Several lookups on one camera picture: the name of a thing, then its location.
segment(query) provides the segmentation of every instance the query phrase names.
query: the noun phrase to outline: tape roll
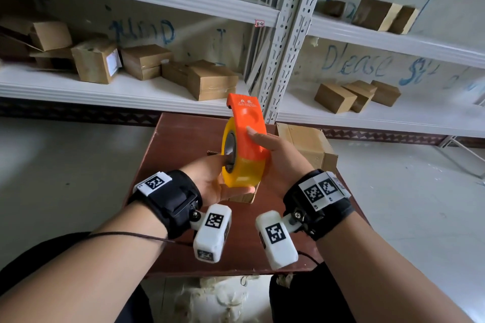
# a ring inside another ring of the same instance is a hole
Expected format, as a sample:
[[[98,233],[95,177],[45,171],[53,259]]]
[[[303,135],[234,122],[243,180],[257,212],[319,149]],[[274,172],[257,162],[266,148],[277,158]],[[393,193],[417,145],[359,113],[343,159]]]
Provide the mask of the tape roll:
[[[261,181],[265,160],[249,160],[240,156],[244,151],[244,140],[238,141],[236,122],[230,118],[222,137],[221,153],[231,156],[229,164],[222,168],[224,182],[230,188],[239,186],[256,186]]]

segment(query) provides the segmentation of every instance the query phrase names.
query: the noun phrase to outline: black cable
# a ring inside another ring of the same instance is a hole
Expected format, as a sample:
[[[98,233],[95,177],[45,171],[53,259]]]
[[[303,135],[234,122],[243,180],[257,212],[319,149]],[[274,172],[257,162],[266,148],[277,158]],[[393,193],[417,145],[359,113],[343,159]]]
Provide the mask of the black cable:
[[[157,238],[156,236],[144,235],[144,234],[137,234],[136,232],[127,232],[127,231],[107,231],[107,232],[98,232],[96,234],[89,234],[84,239],[93,239],[97,238],[98,236],[107,236],[107,235],[127,235],[127,236],[135,236],[137,238],[148,239],[148,240],[158,240],[158,241],[165,241],[167,243],[174,243],[184,245],[186,247],[193,247],[192,243],[188,243],[186,241],[177,241],[177,240],[169,240],[164,238]]]
[[[307,253],[304,253],[304,252],[300,252],[299,250],[297,250],[296,252],[297,252],[299,255],[302,255],[302,256],[305,256],[305,257],[307,257],[307,258],[310,258],[310,259],[313,261],[313,263],[315,263],[317,266],[319,266],[319,265],[320,265],[320,263],[318,263],[318,262],[315,260],[315,258],[313,258],[313,257],[312,257],[310,254],[307,254]]]

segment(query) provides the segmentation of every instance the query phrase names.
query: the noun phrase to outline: floor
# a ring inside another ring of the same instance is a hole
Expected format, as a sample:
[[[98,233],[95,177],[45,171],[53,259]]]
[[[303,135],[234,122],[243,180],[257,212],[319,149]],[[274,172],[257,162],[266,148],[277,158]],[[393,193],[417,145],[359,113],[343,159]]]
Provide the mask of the floor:
[[[92,229],[119,210],[152,132],[0,118],[0,268],[43,240]],[[485,322],[485,183],[476,176],[485,164],[458,148],[330,142],[374,229]],[[158,322],[187,321],[187,308],[200,322],[267,322],[268,283],[263,276],[151,278],[143,285]]]

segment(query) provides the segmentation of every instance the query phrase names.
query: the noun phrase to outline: wrist strap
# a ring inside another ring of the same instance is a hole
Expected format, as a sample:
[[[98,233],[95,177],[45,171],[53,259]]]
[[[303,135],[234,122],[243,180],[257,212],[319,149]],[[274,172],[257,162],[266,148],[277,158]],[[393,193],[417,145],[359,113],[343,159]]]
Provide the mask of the wrist strap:
[[[158,172],[138,184],[136,189],[128,203],[139,200],[146,204],[165,225],[169,239],[188,230],[190,212],[202,207],[197,186],[180,170]]]
[[[335,174],[317,169],[297,181],[285,194],[283,203],[287,213],[299,213],[303,230],[318,240],[354,211],[350,196]]]

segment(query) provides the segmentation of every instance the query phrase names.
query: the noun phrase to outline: orange plastic handle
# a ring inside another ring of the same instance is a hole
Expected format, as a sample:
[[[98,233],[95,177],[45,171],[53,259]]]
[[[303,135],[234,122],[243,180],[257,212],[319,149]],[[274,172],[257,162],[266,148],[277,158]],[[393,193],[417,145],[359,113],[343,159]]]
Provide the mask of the orange plastic handle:
[[[249,126],[258,133],[266,134],[266,124],[258,99],[252,96],[229,93],[227,106],[232,109],[234,114],[238,157],[252,161],[266,160],[269,151],[254,143],[249,138],[246,129]]]

